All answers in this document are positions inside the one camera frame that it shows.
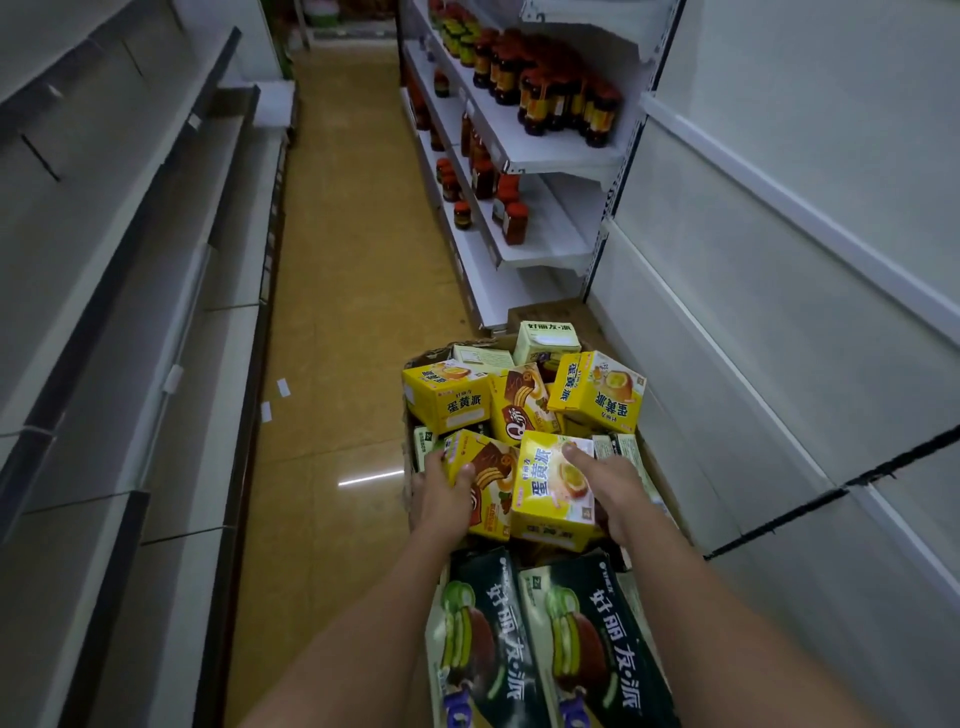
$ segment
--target glass jar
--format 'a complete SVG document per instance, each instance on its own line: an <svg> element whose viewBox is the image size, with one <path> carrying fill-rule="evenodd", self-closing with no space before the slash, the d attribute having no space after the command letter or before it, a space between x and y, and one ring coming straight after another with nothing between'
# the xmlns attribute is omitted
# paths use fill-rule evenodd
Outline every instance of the glass jar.
<svg viewBox="0 0 960 728"><path fill-rule="evenodd" d="M610 142L613 119L622 100L620 92L609 84L604 84L594 91L593 114L590 116L590 125L584 134L588 146L606 147Z"/></svg>
<svg viewBox="0 0 960 728"><path fill-rule="evenodd" d="M475 36L463 36L460 38L460 65L462 65L464 68L472 68L473 64L475 63L475 44Z"/></svg>
<svg viewBox="0 0 960 728"><path fill-rule="evenodd" d="M539 71L534 71L529 79L530 101L527 102L527 115L523 119L523 130L531 136L543 136L543 133L546 132L546 116L549 112L549 99L546 95L547 82Z"/></svg>
<svg viewBox="0 0 960 728"><path fill-rule="evenodd" d="M566 124L566 109L570 105L570 87L573 78L566 73L555 74L547 88L550 97L550 111L547 114L547 129L561 132Z"/></svg>
<svg viewBox="0 0 960 728"><path fill-rule="evenodd" d="M437 159L437 184L444 183L444 174L453 174L453 163L446 157Z"/></svg>
<svg viewBox="0 0 960 728"><path fill-rule="evenodd" d="M503 214L503 239L507 245L523 245L530 211L524 203L510 203Z"/></svg>
<svg viewBox="0 0 960 728"><path fill-rule="evenodd" d="M433 92L439 99L448 98L450 95L450 80L439 68L433 72Z"/></svg>
<svg viewBox="0 0 960 728"><path fill-rule="evenodd" d="M503 217L507 212L507 205L518 203L519 201L519 190L509 187L497 189L496 195L493 197L493 210L490 214L491 220L493 220L499 228L502 228Z"/></svg>
<svg viewBox="0 0 960 728"><path fill-rule="evenodd" d="M489 200L493 197L493 178L496 172L493 162L481 159L473 165L473 194L477 200Z"/></svg>
<svg viewBox="0 0 960 728"><path fill-rule="evenodd" d="M470 229L470 205L464 201L453 204L453 224L458 231Z"/></svg>
<svg viewBox="0 0 960 728"><path fill-rule="evenodd" d="M530 77L535 70L534 68L524 68L520 72L520 107L516 110L516 120L520 124L527 117L527 105L530 103Z"/></svg>
<svg viewBox="0 0 960 728"><path fill-rule="evenodd" d="M502 107L510 107L520 103L520 91L516 87L519 75L519 56L513 49L500 52L499 70L496 74L496 91L493 98Z"/></svg>
<svg viewBox="0 0 960 728"><path fill-rule="evenodd" d="M440 184L443 188L445 201L455 203L460 199L460 183L457 181L457 176L453 173L452 169L448 173L444 173Z"/></svg>
<svg viewBox="0 0 960 728"><path fill-rule="evenodd" d="M477 88L490 86L490 58L492 53L492 41L484 37L477 38L473 52L473 85Z"/></svg>
<svg viewBox="0 0 960 728"><path fill-rule="evenodd" d="M467 112L464 111L464 115L460 117L460 156L469 157L470 156L470 142L473 139L473 122L470 121L470 117L467 116Z"/></svg>

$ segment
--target cardboard box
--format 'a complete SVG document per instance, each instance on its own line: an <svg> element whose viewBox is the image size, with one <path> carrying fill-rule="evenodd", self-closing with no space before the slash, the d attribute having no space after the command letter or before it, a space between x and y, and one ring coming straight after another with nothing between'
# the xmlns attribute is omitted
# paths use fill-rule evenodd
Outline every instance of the cardboard box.
<svg viewBox="0 0 960 728"><path fill-rule="evenodd" d="M592 440L523 433L510 524L516 538L582 551L596 535L596 504L584 474L561 452L568 442L593 455Z"/></svg>

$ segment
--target condiment bottle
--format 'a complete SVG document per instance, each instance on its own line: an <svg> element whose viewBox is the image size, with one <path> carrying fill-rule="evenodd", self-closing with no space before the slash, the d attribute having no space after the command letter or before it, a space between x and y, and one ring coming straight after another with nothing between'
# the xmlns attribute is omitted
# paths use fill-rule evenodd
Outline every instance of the condiment bottle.
<svg viewBox="0 0 960 728"><path fill-rule="evenodd" d="M503 215L503 239L507 245L522 245L527 236L529 210L524 203L510 203Z"/></svg>
<svg viewBox="0 0 960 728"><path fill-rule="evenodd" d="M520 101L520 93L516 87L519 57L516 51L507 48L500 51L499 58L499 71L496 75L496 91L493 98L500 106L508 107Z"/></svg>
<svg viewBox="0 0 960 728"><path fill-rule="evenodd" d="M460 201L453 204L453 224L457 230L469 230L470 228L470 205L467 202Z"/></svg>
<svg viewBox="0 0 960 728"><path fill-rule="evenodd" d="M493 197L493 162L481 159L473 165L473 194L477 200L489 200Z"/></svg>
<svg viewBox="0 0 960 728"><path fill-rule="evenodd" d="M531 136L543 136L546 132L546 116L549 112L549 99L546 95L547 83L543 74L534 71L528 77L530 101L527 102L527 115L523 119L523 130Z"/></svg>
<svg viewBox="0 0 960 728"><path fill-rule="evenodd" d="M613 128L613 119L623 97L610 84L599 86L593 94L593 114L590 116L590 125L584 136L590 147L606 147L610 142L610 130Z"/></svg>
<svg viewBox="0 0 960 728"><path fill-rule="evenodd" d="M519 190L514 187L505 186L496 190L496 196L493 198L493 211L490 216L498 227L502 228L503 226L503 218L507 211L507 205L518 203L519 201Z"/></svg>
<svg viewBox="0 0 960 728"><path fill-rule="evenodd" d="M450 80L439 68L433 72L433 92L439 99L445 99L450 95Z"/></svg>
<svg viewBox="0 0 960 728"><path fill-rule="evenodd" d="M453 173L452 169L449 172L444 172L441 185L443 187L444 200L449 203L455 203L460 199L460 183L457 181L457 176Z"/></svg>

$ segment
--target aisle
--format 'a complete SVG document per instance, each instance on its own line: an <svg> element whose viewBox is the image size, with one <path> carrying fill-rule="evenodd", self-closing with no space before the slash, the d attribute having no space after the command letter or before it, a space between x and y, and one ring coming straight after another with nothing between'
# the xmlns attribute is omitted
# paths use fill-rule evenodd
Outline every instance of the aisle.
<svg viewBox="0 0 960 728"><path fill-rule="evenodd" d="M226 726L393 563L402 475L345 481L402 471L401 365L473 335L399 105L396 48L314 50L297 76L264 380L273 420L259 430Z"/></svg>

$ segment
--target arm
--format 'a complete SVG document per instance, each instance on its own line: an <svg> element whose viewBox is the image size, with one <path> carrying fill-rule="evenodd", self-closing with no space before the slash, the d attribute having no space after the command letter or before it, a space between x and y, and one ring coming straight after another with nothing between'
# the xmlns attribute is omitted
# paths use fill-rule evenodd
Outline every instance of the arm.
<svg viewBox="0 0 960 728"><path fill-rule="evenodd" d="M627 549L684 726L878 726L819 663L724 585L643 493L624 458L564 455Z"/></svg>
<svg viewBox="0 0 960 728"><path fill-rule="evenodd" d="M467 533L472 466L452 488L437 451L414 483L415 525L396 564L318 634L242 728L391 725L400 715L447 556Z"/></svg>

